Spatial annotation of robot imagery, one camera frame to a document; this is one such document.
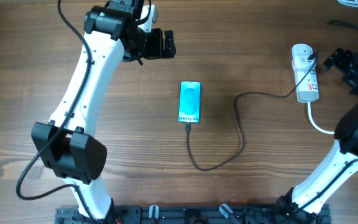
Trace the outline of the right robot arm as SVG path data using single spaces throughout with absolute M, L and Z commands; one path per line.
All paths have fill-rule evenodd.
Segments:
M 358 30 L 357 24 L 331 20 L 334 26 Z M 337 49 L 323 62 L 328 71 L 336 67 L 343 74 L 354 94 L 358 94 L 358 52 Z M 318 213 L 325 201 L 353 174 L 358 171 L 358 104 L 338 122 L 334 131 L 334 144 L 313 173 L 302 183 L 279 197 L 272 211 L 272 223 L 320 223 Z

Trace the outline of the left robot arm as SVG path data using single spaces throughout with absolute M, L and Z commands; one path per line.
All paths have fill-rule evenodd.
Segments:
M 31 137 L 44 166 L 71 188 L 78 207 L 57 223 L 120 223 L 101 173 L 106 146 L 95 138 L 99 111 L 121 62 L 173 58 L 173 32 L 155 27 L 151 2 L 108 1 L 85 15 L 83 47 L 69 86 L 47 123 Z

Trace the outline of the turquoise-screen smartphone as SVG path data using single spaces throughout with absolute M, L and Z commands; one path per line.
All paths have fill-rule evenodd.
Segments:
M 183 81 L 180 84 L 178 122 L 199 123 L 201 104 L 201 83 Z

